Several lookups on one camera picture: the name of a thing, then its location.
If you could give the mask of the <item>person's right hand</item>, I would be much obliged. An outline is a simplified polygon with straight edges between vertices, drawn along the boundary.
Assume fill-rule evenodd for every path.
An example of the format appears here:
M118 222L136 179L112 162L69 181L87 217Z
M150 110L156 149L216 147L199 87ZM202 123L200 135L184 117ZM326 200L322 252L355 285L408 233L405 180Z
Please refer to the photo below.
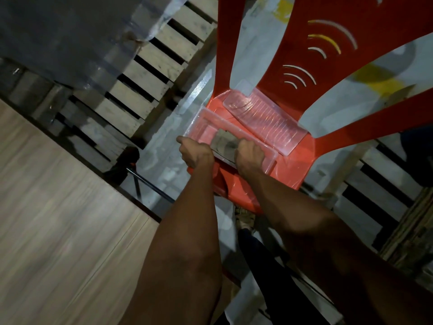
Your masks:
M235 153L236 169L244 179L248 179L254 174L264 173L264 158L265 156L237 156Z

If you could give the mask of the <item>person's left hand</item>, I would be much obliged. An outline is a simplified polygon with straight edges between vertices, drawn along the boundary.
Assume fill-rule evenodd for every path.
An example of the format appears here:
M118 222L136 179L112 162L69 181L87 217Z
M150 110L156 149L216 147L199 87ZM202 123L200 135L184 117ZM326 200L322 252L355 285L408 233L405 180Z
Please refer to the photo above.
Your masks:
M176 142L180 144L179 152L188 167L195 169L204 165L214 165L214 154L206 143L197 142L186 136L178 136Z

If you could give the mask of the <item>grey block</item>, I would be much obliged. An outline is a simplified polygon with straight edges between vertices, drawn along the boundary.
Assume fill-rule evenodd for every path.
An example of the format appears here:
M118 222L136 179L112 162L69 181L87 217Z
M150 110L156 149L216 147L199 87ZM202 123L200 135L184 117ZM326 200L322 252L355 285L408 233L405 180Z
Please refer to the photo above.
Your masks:
M240 138L231 132L219 129L210 143L210 148L226 162L235 163L235 152L239 142Z

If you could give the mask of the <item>person's right forearm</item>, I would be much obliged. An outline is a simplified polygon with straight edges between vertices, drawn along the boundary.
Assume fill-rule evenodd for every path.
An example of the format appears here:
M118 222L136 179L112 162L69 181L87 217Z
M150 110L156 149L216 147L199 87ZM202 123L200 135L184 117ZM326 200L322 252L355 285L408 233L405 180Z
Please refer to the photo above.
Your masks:
M347 325L433 325L433 293L371 251L335 213L257 166L238 170L296 266Z

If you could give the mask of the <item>person's left forearm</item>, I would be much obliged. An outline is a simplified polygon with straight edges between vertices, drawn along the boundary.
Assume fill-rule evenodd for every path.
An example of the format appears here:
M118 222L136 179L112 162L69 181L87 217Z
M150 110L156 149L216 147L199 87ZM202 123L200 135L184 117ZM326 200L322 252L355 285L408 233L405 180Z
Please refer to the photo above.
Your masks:
M208 325L222 286L214 158L200 159L160 222L118 325Z

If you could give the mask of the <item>clear plastic container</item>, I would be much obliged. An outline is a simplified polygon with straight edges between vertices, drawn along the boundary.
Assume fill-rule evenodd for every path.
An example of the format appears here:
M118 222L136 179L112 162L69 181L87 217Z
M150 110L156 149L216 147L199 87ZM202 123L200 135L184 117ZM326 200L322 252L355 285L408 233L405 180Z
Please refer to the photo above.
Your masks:
M253 141L263 150L265 158L263 160L263 171L266 174L270 174L276 165L277 157L279 153L273 148L269 147L248 131L241 127L238 127L214 113L207 108L201 108L198 114L192 120L192 123L187 128L185 135L197 142L206 143L210 146L210 143L219 129L223 129L231 132L237 138L246 139ZM235 163L226 162L217 153L213 152L214 156L225 164L230 165L236 169Z

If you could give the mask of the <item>clear plastic lid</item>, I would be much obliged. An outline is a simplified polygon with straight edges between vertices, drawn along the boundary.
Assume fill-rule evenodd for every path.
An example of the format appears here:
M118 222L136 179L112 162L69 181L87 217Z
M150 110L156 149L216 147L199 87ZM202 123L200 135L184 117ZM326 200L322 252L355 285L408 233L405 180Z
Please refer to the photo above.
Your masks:
M246 80L227 93L223 105L255 137L283 156L307 135L296 120Z

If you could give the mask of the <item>black metal rod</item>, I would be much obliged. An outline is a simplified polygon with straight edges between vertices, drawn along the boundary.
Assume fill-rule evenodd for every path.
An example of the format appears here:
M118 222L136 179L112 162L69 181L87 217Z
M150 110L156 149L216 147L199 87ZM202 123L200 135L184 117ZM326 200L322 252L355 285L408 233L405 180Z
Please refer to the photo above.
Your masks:
M140 186L139 186L139 183L141 182L142 184L144 184L145 186L150 188L152 191L157 193L160 197L162 197L163 199L165 199L169 203L173 204L175 202L175 200L171 196L169 196L167 193L165 193L164 191L159 189L156 185L152 184L149 180L144 178L142 175L138 174L138 172L136 170L132 169L131 167L126 167L126 171L129 174L131 174L134 178L134 183L135 183L136 192L137 192L138 197L141 197L141 191L140 191Z

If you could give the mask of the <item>person's shoe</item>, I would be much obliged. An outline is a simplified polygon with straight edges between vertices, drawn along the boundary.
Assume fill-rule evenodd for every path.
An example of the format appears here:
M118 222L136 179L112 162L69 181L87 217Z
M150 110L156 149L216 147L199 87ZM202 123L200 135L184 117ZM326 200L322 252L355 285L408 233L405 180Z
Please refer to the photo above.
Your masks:
M255 232L256 215L244 208L235 206L235 227L237 231L247 230L253 234Z

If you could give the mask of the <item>wooden pallet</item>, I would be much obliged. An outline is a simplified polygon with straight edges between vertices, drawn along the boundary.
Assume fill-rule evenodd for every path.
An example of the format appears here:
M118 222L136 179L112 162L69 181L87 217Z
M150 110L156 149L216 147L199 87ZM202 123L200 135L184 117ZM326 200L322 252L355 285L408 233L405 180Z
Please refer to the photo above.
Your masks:
M300 191L320 200L378 252L422 187L396 133L321 156Z
M99 171L110 170L173 102L214 44L218 0L188 0L134 57L108 91L78 90L0 62L0 97L57 136Z

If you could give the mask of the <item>red plastic chair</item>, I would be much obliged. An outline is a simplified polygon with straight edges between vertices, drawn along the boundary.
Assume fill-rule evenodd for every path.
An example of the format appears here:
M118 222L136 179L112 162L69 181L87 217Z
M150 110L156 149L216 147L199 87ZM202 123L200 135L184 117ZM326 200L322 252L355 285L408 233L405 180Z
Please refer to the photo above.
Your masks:
M204 108L248 131L223 105L231 90L245 0L219 0L218 6L214 91ZM284 36L256 87L298 122L353 72L432 32L433 0L295 0ZM269 175L299 189L322 155L431 123L433 88L325 136L307 132L288 156L279 153Z

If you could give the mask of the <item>person's dark trouser leg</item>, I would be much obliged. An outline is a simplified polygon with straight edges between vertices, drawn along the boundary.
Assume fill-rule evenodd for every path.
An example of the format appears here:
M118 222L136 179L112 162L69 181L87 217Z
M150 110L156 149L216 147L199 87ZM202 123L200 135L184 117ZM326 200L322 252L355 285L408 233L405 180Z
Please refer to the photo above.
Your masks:
M273 325L330 325L250 230L239 229L237 238Z

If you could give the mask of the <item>plastic-wrapped grey bundle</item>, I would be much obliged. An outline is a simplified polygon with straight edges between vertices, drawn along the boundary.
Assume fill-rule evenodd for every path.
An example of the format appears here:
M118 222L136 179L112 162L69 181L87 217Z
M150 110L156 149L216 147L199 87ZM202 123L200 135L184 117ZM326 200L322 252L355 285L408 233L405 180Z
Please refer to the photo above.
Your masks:
M0 62L108 91L188 0L0 0Z

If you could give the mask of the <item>stack of flat cardboard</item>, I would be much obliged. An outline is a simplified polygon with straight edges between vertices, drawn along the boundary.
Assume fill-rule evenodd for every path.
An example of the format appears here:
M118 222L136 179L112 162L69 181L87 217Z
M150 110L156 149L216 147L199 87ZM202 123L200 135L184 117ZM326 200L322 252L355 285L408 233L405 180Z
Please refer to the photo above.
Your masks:
M433 187L421 190L378 254L407 277L433 282Z

